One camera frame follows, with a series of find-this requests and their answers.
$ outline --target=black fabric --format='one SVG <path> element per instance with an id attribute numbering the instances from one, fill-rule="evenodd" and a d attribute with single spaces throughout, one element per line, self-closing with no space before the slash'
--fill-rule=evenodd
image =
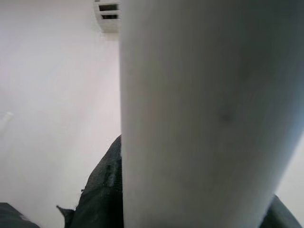
<path id="1" fill-rule="evenodd" d="M 76 210 L 60 210 L 65 217 L 65 228 L 124 227 L 121 136 L 91 173 Z M 274 196 L 260 228 L 302 227 Z"/>
<path id="2" fill-rule="evenodd" d="M 0 203 L 0 228 L 39 228 L 8 203 Z"/>

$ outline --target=white cylinder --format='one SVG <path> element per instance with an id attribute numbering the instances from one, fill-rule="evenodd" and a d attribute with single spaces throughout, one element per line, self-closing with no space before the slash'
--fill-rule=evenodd
<path id="1" fill-rule="evenodd" d="M 123 0 L 126 228 L 257 228 L 304 126 L 303 4 Z"/>

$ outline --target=white pipe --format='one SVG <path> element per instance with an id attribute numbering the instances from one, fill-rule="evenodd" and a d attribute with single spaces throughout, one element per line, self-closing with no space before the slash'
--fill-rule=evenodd
<path id="1" fill-rule="evenodd" d="M 259 226 L 304 126 L 303 9 L 122 1 L 126 228 Z"/>

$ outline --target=white pole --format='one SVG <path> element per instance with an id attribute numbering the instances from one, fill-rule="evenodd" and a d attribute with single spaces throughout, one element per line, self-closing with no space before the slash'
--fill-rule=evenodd
<path id="1" fill-rule="evenodd" d="M 259 226 L 304 126 L 301 2 L 122 1 L 126 228 Z"/>

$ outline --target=white wall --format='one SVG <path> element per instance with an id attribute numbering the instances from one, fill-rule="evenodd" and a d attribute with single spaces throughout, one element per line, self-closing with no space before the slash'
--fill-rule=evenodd
<path id="1" fill-rule="evenodd" d="M 80 190 L 120 134 L 118 40 L 90 0 L 0 1 L 0 202 L 43 228 Z"/>

